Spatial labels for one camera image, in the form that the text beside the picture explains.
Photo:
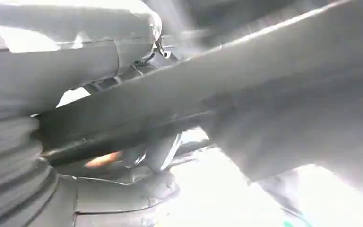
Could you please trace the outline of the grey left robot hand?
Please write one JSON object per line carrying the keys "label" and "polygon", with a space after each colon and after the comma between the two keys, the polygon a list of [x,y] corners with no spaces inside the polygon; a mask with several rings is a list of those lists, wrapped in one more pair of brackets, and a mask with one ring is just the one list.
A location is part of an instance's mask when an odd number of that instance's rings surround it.
{"label": "grey left robot hand", "polygon": [[62,175],[35,135],[65,92],[124,73],[161,31],[139,0],[0,0],[0,227],[153,227],[167,215],[172,173],[127,184]]}

